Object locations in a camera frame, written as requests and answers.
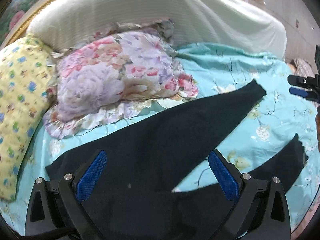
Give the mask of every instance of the pink floral pillowcase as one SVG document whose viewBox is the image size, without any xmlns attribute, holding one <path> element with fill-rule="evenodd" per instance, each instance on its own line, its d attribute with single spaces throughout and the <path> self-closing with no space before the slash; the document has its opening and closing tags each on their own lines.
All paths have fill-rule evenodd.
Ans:
<svg viewBox="0 0 320 240">
<path fill-rule="evenodd" d="M 59 63 L 57 118 L 63 122 L 120 100 L 198 93 L 159 35 L 128 31 L 93 41 Z"/>
</svg>

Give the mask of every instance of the yellow patterned pillowcase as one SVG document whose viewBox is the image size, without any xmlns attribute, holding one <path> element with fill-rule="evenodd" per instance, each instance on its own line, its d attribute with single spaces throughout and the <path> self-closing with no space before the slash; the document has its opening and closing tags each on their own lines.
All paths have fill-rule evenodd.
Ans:
<svg viewBox="0 0 320 240">
<path fill-rule="evenodd" d="M 49 106 L 48 56 L 31 34 L 0 51 L 0 198 L 15 199 L 21 162 Z"/>
</svg>

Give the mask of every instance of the white headboard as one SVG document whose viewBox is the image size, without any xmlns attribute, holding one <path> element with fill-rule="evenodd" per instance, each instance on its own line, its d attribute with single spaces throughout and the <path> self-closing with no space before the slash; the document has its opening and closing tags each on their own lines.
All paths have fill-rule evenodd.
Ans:
<svg viewBox="0 0 320 240">
<path fill-rule="evenodd" d="M 27 32 L 61 52 L 107 23 L 160 18 L 175 23 L 175 45 L 209 41 L 284 57 L 284 26 L 241 0 L 56 0 L 32 20 Z"/>
</svg>

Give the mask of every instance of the black fabric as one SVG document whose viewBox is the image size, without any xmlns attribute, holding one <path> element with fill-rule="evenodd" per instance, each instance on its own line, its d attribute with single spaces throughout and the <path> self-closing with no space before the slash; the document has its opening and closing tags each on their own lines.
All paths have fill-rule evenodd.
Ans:
<svg viewBox="0 0 320 240">
<path fill-rule="evenodd" d="M 208 239 L 233 203 L 218 184 L 188 193 L 171 190 L 265 94 L 253 80 L 239 90 L 173 107 L 69 150 L 46 167 L 48 175 L 61 179 L 74 173 L 101 148 L 107 152 L 107 166 L 82 204 L 107 239 Z M 297 137 L 295 142 L 252 176 L 278 176 L 287 191 L 303 168 L 303 147 Z"/>
<path fill-rule="evenodd" d="M 50 179 L 74 173 L 95 149 L 108 163 L 106 190 L 171 191 L 215 149 L 266 95 L 255 80 L 239 90 L 162 111 L 98 140 L 65 152 L 46 167 Z"/>
<path fill-rule="evenodd" d="M 263 180 L 277 176 L 287 192 L 307 159 L 296 135 L 277 155 L 249 173 Z M 233 206 L 219 184 L 171 193 L 141 192 L 128 187 L 105 192 L 103 183 L 99 180 L 82 205 L 107 239 L 209 239 Z M 244 223 L 240 234 L 248 230 L 251 221 L 252 218 Z"/>
</svg>

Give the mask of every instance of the turquoise bedsheet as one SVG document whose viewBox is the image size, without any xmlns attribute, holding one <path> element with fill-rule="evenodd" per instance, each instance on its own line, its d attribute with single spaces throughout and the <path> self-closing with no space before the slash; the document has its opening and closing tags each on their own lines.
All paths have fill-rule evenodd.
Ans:
<svg viewBox="0 0 320 240">
<path fill-rule="evenodd" d="M 267 91 L 267 96 L 218 146 L 224 157 L 241 172 L 249 172 L 263 164 L 298 133 L 309 160 L 295 186 L 286 195 L 293 231 L 318 194 L 320 154 L 316 147 L 316 109 L 310 102 L 289 94 L 287 76 L 290 69 L 271 54 L 252 55 L 240 49 L 213 43 L 197 43 L 180 48 L 177 57 L 181 59 L 185 71 L 192 74 L 197 81 L 199 97 L 238 89 L 253 78 Z M 24 170 L 20 174 L 16 201 L 0 202 L 0 212 L 7 223 L 20 234 L 24 234 L 27 205 L 33 183 L 40 176 L 48 179 L 44 167 L 61 154 L 162 110 L 162 107 L 154 103 L 151 108 L 144 109 L 135 118 L 100 126 L 62 140 L 51 138 L 40 124 L 23 164 Z M 194 190 L 213 183 L 217 181 L 208 163 L 203 161 L 175 187 L 174 191 Z"/>
</svg>

